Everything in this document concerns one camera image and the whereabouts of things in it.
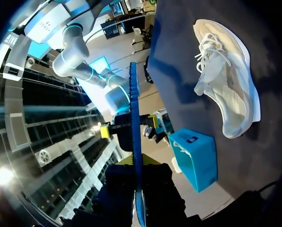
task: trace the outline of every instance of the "desk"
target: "desk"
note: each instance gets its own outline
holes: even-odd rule
[[[273,25],[281,10],[272,9]],[[194,58],[199,50],[192,26],[198,18],[223,24],[250,52],[262,119],[233,140],[222,134],[217,104],[193,90],[199,78]],[[235,198],[277,180],[282,172],[282,53],[276,39],[262,16],[241,0],[162,0],[157,4],[149,73],[175,130],[185,127],[214,136],[218,184]]]

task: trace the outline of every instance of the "white sneaker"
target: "white sneaker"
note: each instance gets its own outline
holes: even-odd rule
[[[221,24],[200,19],[193,26],[200,43],[194,91],[213,99],[222,113],[222,132],[229,139],[242,135],[260,120],[257,90],[250,74],[250,55],[242,41]]]

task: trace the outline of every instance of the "shoelace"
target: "shoelace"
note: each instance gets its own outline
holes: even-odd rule
[[[200,53],[196,55],[195,58],[200,61],[197,63],[197,71],[199,71],[200,73],[203,72],[206,63],[208,62],[209,55],[212,52],[220,54],[226,60],[228,65],[231,66],[231,62],[224,54],[222,43],[218,41],[213,34],[206,33],[198,48],[200,50]]]

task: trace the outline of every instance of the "chair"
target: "chair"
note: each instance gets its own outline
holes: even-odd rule
[[[149,49],[151,46],[151,31],[152,25],[147,30],[141,30],[137,27],[132,27],[135,38],[132,40],[131,46],[134,48],[134,53],[138,51],[142,51],[145,49]]]

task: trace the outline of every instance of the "ceiling light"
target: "ceiling light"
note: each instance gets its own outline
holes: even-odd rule
[[[14,173],[6,167],[0,168],[0,186],[6,186],[13,179]]]

